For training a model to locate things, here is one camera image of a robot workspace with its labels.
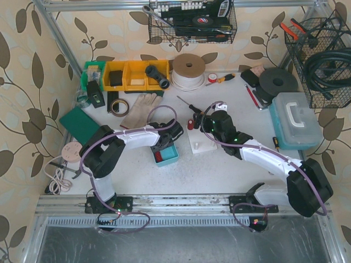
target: gray metal floor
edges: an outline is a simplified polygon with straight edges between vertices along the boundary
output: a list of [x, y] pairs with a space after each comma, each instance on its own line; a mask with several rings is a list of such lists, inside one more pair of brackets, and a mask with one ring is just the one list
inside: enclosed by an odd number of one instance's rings
[[48, 226], [38, 262], [330, 262], [317, 217], [269, 217], [269, 229], [153, 227], [129, 235]]

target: yellow storage bin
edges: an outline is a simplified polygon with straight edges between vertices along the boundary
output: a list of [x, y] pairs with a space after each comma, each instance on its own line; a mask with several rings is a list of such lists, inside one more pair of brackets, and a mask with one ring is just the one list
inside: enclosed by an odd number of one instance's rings
[[[165, 75], [169, 80], [169, 63], [168, 60], [149, 60], [149, 65], [153, 65], [157, 70]], [[161, 89], [157, 80], [153, 78], [146, 77], [146, 88], [147, 90], [164, 90]]]
[[[104, 90], [107, 92], [121, 92], [124, 91], [125, 89], [125, 83], [124, 83], [124, 68], [126, 65], [126, 61], [108, 61], [106, 62], [105, 65], [105, 71], [103, 74], [103, 87]], [[111, 71], [116, 71], [116, 70], [121, 70], [123, 71], [123, 77], [122, 77], [122, 86], [110, 86], [110, 72]]]
[[123, 71], [123, 85], [127, 92], [146, 90], [145, 69], [148, 61], [128, 61]]

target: clear plastic lid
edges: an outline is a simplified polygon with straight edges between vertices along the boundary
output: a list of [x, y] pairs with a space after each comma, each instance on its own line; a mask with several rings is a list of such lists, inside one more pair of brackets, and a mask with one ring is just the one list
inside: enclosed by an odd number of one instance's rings
[[315, 145], [322, 140], [317, 118], [309, 108], [304, 93], [279, 93], [273, 103], [285, 140], [289, 144]]

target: screwdriver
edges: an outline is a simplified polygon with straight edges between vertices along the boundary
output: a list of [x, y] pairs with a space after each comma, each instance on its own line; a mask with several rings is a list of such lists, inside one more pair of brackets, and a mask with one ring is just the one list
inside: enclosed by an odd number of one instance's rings
[[274, 143], [274, 147], [275, 147], [276, 150], [279, 152], [279, 144], [278, 144], [278, 139], [277, 139], [277, 137], [273, 137], [273, 143]]
[[[217, 83], [222, 83], [222, 82], [224, 82], [224, 81], [229, 81], [229, 80], [233, 79], [234, 77], [235, 77], [235, 74], [234, 74], [234, 73], [225, 75], [224, 77], [217, 79]], [[212, 85], [212, 84], [214, 84], [214, 83], [215, 83], [215, 82], [206, 84], [206, 86]]]
[[184, 102], [185, 104], [187, 104], [189, 106], [189, 109], [191, 109], [192, 111], [194, 111], [195, 113], [202, 113], [202, 111], [199, 108], [196, 108], [193, 104], [189, 104], [187, 103], [185, 100], [183, 100], [181, 97], [177, 96], [177, 98], [179, 100], [181, 100], [182, 102]]

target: brown spool top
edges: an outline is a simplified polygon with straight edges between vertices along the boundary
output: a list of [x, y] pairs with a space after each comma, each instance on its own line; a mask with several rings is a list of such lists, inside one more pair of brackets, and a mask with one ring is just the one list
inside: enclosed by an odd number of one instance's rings
[[173, 60], [173, 70], [186, 78], [196, 78], [204, 73], [205, 62], [194, 54], [182, 54]]

